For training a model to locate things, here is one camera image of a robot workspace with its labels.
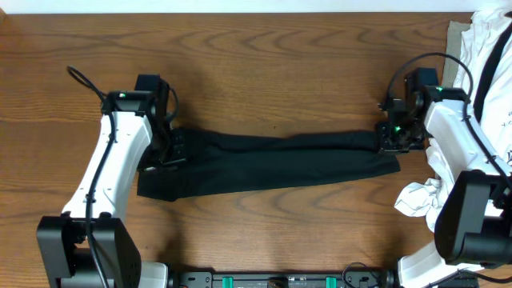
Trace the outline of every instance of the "green connector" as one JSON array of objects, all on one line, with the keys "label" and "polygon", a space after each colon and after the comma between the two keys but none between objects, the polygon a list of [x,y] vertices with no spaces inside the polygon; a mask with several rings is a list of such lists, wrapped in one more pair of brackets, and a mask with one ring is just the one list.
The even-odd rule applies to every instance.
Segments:
[{"label": "green connector", "polygon": [[336,288],[336,278],[335,277],[327,277],[326,278],[326,288]]},{"label": "green connector", "polygon": [[222,278],[222,288],[233,288],[233,277]]}]

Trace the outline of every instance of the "black base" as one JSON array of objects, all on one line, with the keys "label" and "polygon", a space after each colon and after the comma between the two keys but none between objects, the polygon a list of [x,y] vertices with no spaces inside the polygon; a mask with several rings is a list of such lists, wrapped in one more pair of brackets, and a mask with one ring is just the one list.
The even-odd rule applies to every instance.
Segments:
[{"label": "black base", "polygon": [[[372,271],[379,277],[379,288],[393,288],[392,270]],[[348,271],[346,281],[354,288],[368,288],[377,285],[368,271]],[[344,288],[350,287],[342,280],[341,274],[212,274],[189,272],[178,276],[179,286],[187,288]]]}]

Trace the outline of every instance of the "white fabric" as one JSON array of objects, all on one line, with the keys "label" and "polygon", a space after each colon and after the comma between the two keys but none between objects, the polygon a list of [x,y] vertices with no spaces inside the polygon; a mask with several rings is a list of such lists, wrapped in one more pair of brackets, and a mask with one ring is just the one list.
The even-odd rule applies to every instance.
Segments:
[{"label": "white fabric", "polygon": [[[471,100],[474,100],[482,70],[496,41],[512,19],[505,17],[508,10],[480,11],[473,14],[470,29],[462,32],[461,61],[470,69],[474,78]],[[512,164],[512,37],[505,45],[502,59],[484,102],[480,125],[498,154]],[[454,87],[469,89],[469,77],[459,67]],[[406,186],[394,207],[411,217],[426,216],[426,224],[434,232],[435,222],[441,208],[454,186],[454,177],[442,152],[435,141],[430,139],[426,150],[429,165],[436,173],[436,179],[426,183],[411,183]]]}]

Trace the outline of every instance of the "black fabric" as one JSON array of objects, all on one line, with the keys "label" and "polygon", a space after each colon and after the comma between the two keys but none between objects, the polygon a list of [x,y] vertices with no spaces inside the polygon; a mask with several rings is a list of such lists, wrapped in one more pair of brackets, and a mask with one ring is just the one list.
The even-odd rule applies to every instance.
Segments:
[{"label": "black fabric", "polygon": [[486,100],[487,92],[489,92],[490,84],[494,78],[494,72],[498,68],[499,61],[502,59],[503,49],[505,44],[509,41],[510,35],[512,34],[512,23],[503,31],[499,36],[498,41],[494,45],[492,52],[490,52],[489,58],[482,70],[482,76],[480,77],[480,83],[478,84],[477,93],[474,96],[474,116],[477,121],[480,122],[482,119],[483,103]]},{"label": "black fabric", "polygon": [[178,198],[312,186],[400,171],[395,156],[377,154],[374,132],[237,136],[182,129],[188,163],[141,172],[138,195]]}]

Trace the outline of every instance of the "crumpled white cloth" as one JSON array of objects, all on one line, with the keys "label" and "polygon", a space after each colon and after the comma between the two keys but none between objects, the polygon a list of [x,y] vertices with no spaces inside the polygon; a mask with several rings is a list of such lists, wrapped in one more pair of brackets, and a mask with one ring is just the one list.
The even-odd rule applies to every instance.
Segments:
[{"label": "crumpled white cloth", "polygon": [[[501,33],[512,19],[506,18],[508,10],[480,11],[474,13],[470,29],[462,32],[461,61],[470,69],[474,78],[471,100],[474,100],[478,82],[486,61]],[[498,154],[512,164],[512,37],[505,45],[502,59],[494,73],[489,92],[484,102],[480,125]],[[469,77],[461,67],[458,68],[454,87],[466,92]],[[430,139],[426,149],[429,165],[436,173],[436,179],[429,178],[425,184],[411,183],[406,186],[394,207],[411,217],[426,216],[426,224],[434,232],[435,222],[454,187],[454,177],[446,163],[442,151],[435,141]]]}]

